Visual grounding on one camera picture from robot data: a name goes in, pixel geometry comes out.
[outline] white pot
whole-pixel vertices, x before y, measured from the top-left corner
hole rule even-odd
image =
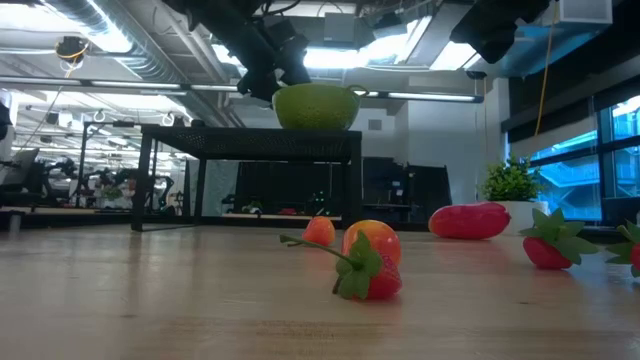
[[[520,230],[533,227],[533,209],[538,209],[545,214],[549,214],[549,203],[544,202],[528,202],[528,201],[496,201],[496,203],[504,206],[511,221],[509,226],[502,232],[502,235],[520,236]]]

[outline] window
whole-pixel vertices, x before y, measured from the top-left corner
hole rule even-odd
[[[639,135],[640,96],[600,111],[597,131],[532,156],[532,168],[539,169],[537,179],[544,187],[538,200],[548,202],[551,211],[561,208],[568,219],[613,221],[617,210],[607,205],[603,214],[605,199],[640,198],[640,140],[629,140]],[[637,200],[629,201],[628,206],[636,206]]]
[[[640,135],[640,96],[613,106],[610,111],[613,140]]]
[[[575,150],[585,149],[589,147],[594,147],[598,143],[598,132],[596,130],[589,131],[586,134],[582,134],[574,137],[573,139],[569,139],[567,141],[563,141],[559,144],[553,145],[549,148],[538,151],[533,154],[531,160],[539,160],[544,159],[550,156],[556,156],[560,154],[570,153]]]
[[[602,220],[597,156],[561,161],[538,169],[537,180],[544,187],[538,201],[549,203],[551,211],[562,208],[567,219]]]
[[[613,153],[615,165],[614,197],[640,196],[640,148],[638,146]]]

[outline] green bowl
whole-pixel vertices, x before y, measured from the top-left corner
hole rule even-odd
[[[352,89],[324,84],[300,84],[280,89],[273,95],[273,107],[284,129],[348,130],[360,109],[360,96]]]

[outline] black table frame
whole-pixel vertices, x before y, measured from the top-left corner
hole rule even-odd
[[[190,137],[196,137],[200,141],[185,141]],[[203,140],[208,138],[216,140],[205,144]],[[343,168],[342,181],[344,187],[342,225],[346,229],[361,219],[362,133],[359,131],[180,128],[145,125],[142,126],[139,171],[133,197],[131,229],[134,231],[145,231],[143,229],[147,198],[145,195],[153,140],[156,141],[156,146],[158,142],[162,142],[200,160],[193,225],[197,226],[201,223],[207,160],[340,163]],[[238,142],[247,143],[247,141],[262,142],[262,148],[258,149],[260,150],[258,151],[255,148],[252,149],[251,146],[242,147],[237,145]],[[283,147],[282,144],[293,145],[287,148],[286,146]]]

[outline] glass window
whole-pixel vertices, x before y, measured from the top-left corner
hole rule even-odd
[[[533,154],[531,160],[544,159],[550,156],[566,154],[575,150],[585,149],[596,146],[598,142],[598,132],[596,130],[576,136],[573,139],[563,141],[552,147],[543,149]]]
[[[613,139],[621,140],[640,135],[640,96],[633,97],[611,108]]]
[[[544,165],[539,170],[537,180],[544,190],[538,201],[548,202],[551,211],[562,208],[567,219],[602,220],[597,156]]]
[[[613,157],[615,164],[615,197],[640,196],[640,147],[618,150]]]

